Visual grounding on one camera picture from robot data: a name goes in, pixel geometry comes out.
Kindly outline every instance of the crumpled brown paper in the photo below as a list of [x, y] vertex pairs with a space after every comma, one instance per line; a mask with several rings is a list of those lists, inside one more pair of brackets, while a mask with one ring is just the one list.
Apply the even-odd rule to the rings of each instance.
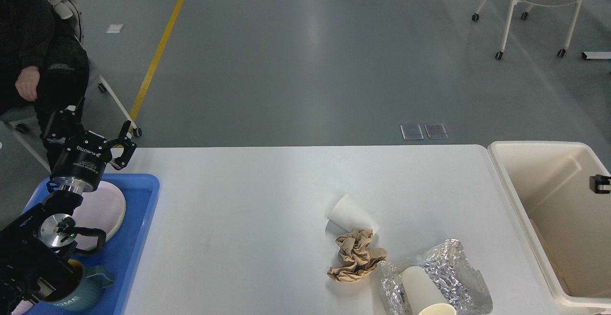
[[334, 281], [340, 283], [357, 282], [365, 276], [376, 265], [386, 260], [384, 248], [367, 248], [373, 239], [373, 230], [353, 230], [336, 239], [340, 247], [339, 256], [344, 264], [343, 267], [329, 267], [327, 275]]

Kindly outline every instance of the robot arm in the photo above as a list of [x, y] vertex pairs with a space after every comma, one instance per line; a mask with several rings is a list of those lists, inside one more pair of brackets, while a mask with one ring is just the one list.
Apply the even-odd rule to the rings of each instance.
[[[74, 110], [56, 111], [45, 131], [47, 139], [64, 142], [50, 176], [53, 191], [0, 231], [0, 315], [9, 315], [22, 300], [36, 304], [60, 289], [74, 274], [70, 256], [97, 254], [105, 243], [103, 230], [76, 226], [72, 214], [83, 201], [82, 193], [98, 188], [108, 163], [115, 169], [126, 167], [136, 144], [129, 138], [129, 121], [117, 139], [108, 141], [71, 122]], [[75, 126], [78, 134], [63, 136], [66, 126]], [[114, 158], [111, 148], [117, 145], [124, 151]], [[97, 236], [98, 246], [91, 252], [79, 250], [74, 241], [78, 235]]]

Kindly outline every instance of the teal mug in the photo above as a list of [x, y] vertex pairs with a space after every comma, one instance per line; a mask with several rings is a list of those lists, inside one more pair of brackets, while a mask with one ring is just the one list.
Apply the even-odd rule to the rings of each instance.
[[104, 289], [114, 284], [114, 274], [102, 265], [86, 268], [73, 259], [68, 263], [74, 268], [74, 278], [48, 295], [44, 302], [70, 311], [92, 308], [102, 298]]

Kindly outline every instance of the mug handle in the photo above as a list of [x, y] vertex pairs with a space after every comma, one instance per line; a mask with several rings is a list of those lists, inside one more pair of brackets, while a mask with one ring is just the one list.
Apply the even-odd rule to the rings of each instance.
[[90, 267], [89, 269], [87, 269], [87, 275], [85, 276], [85, 278], [91, 278], [94, 276], [102, 277], [100, 279], [101, 284], [102, 284], [102, 289], [114, 284], [114, 274], [107, 271], [107, 269], [105, 269], [104, 266], [102, 265]]

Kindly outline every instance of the person's hand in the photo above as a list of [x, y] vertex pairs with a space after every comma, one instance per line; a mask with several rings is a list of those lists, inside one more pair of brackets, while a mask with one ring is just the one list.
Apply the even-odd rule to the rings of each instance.
[[19, 74], [17, 82], [15, 82], [15, 87], [22, 98], [28, 100], [28, 102], [33, 102], [38, 98], [36, 87], [38, 86], [39, 80], [40, 73], [38, 67], [30, 65], [21, 70], [21, 74]]

